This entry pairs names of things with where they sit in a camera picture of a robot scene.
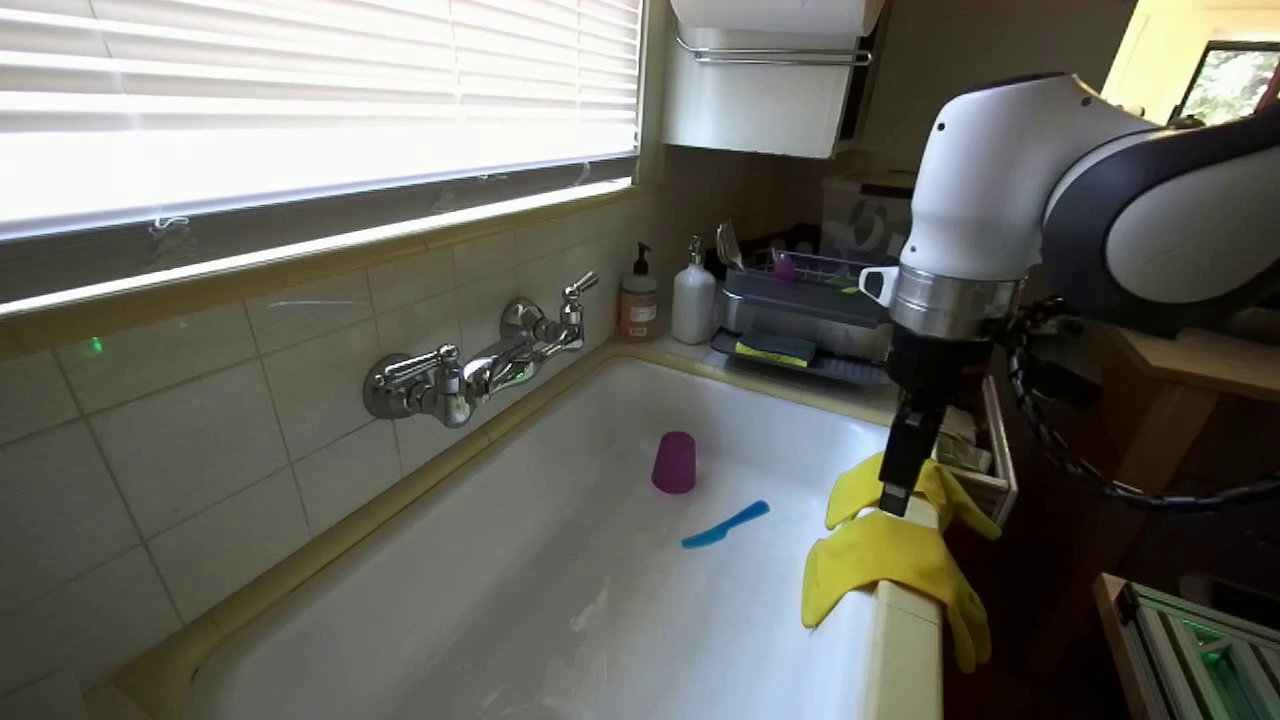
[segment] faucet handle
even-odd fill
[[[579,280],[565,285],[559,295],[565,295],[565,298],[576,298],[576,295],[586,295],[586,292],[596,289],[596,285],[601,285],[601,274],[596,274],[596,273],[586,273]]]

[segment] yellow rubber glove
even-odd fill
[[[918,589],[943,609],[961,672],[994,658],[984,600],[957,569],[943,534],[888,511],[849,519],[833,534],[814,542],[801,600],[804,628],[817,628],[846,592],[869,589],[877,579]]]
[[[885,490],[879,461],[885,452],[860,461],[833,484],[827,527],[852,519],[860,509],[879,500]],[[942,527],[953,527],[953,519],[961,516],[961,525],[979,531],[984,538],[1000,534],[1000,525],[984,509],[975,509],[964,484],[931,454],[922,465],[922,480],[913,494],[925,494],[937,509]]]

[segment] tiled wall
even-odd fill
[[[672,160],[656,190],[565,225],[0,360],[0,714],[80,714],[88,684],[469,432],[368,420],[375,355],[475,352],[511,292],[556,309],[589,266],[601,345],[636,239],[672,273],[688,231],[764,231],[768,174],[764,160]]]

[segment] purple cup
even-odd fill
[[[698,484],[698,445],[688,432],[666,432],[651,454],[651,487],[685,494]]]

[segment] paper towel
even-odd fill
[[[672,0],[691,51],[856,48],[885,0]]]

